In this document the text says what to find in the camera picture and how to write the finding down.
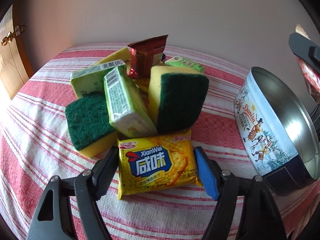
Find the tablecloth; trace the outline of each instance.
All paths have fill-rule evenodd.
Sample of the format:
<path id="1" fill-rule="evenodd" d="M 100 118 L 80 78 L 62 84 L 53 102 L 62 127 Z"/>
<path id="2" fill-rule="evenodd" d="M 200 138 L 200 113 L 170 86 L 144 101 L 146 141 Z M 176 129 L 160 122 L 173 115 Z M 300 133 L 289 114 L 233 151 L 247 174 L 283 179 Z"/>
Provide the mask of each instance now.
<path id="1" fill-rule="evenodd" d="M 69 83 L 73 71 L 93 65 L 122 43 L 91 44 L 66 49 L 45 64 L 20 90 L 0 117 L 0 213 L 19 239 L 26 239 L 37 202 L 50 177 L 77 176 L 94 166 L 71 144 L 65 107 L 76 100 Z M 209 91 L 199 119 L 192 127 L 192 144 L 236 176 L 252 178 L 256 171 L 244 149 L 233 104 L 247 69 L 195 51 L 167 46 L 168 57 L 179 55 L 206 67 Z M 214 211 L 203 188 L 175 189 L 126 196 L 117 200 L 118 173 L 98 201 L 103 221 L 113 239 L 201 239 Z M 319 192 L 319 184 L 274 196 L 287 233 Z M 77 203 L 71 208 L 79 239 L 86 239 Z M 228 239 L 234 239 L 243 197 L 238 197 Z"/>

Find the green and yellow sponge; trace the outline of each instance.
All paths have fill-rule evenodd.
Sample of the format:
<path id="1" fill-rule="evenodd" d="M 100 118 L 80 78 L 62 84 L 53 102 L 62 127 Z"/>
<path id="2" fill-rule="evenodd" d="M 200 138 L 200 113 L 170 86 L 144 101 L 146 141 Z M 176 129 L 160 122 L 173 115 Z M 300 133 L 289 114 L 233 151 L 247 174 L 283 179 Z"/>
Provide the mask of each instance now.
<path id="1" fill-rule="evenodd" d="M 101 92 L 91 93 L 66 107 L 71 142 L 87 158 L 116 144 L 117 132 L 109 124 L 106 99 Z"/>
<path id="2" fill-rule="evenodd" d="M 191 127 L 200 115 L 208 87 L 208 78 L 189 67 L 152 67 L 148 110 L 158 132 Z"/>

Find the yellow ribbon banner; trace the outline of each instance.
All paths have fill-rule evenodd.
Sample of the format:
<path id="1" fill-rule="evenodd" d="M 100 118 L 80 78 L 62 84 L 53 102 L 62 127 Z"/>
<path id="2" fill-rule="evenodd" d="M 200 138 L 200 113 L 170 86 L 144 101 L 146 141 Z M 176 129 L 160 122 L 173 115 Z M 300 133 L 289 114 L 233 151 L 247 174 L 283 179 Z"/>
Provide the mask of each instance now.
<path id="1" fill-rule="evenodd" d="M 156 184 L 160 182 L 170 182 L 168 177 L 169 175 L 166 175 L 164 170 L 157 171 L 145 178 L 136 177 L 136 178 L 130 179 L 130 187 L 133 185 L 135 185 L 135 187 L 144 187 L 153 182 Z"/>

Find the open tin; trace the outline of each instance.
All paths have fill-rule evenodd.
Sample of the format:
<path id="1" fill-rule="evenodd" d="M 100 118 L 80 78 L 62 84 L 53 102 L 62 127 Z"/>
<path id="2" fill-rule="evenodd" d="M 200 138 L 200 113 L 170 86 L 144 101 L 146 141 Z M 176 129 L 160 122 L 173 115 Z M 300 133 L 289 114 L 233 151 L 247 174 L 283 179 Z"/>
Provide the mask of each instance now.
<path id="1" fill-rule="evenodd" d="M 308 112 L 269 71 L 253 67 L 235 99 L 246 151 L 278 195 L 289 195 L 319 178 L 319 141 Z"/>

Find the red wrapper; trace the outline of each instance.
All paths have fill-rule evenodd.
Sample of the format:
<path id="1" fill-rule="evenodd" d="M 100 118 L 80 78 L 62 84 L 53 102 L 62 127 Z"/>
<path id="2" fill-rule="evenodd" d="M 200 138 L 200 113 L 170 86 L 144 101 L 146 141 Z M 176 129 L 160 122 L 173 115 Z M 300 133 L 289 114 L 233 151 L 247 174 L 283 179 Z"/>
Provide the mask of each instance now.
<path id="1" fill-rule="evenodd" d="M 150 77 L 151 67 L 158 65 L 162 59 L 167 37 L 164 35 L 128 45 L 131 48 L 131 78 Z"/>
<path id="2" fill-rule="evenodd" d="M 309 94 L 320 104 L 320 76 L 308 63 L 297 57 Z"/>

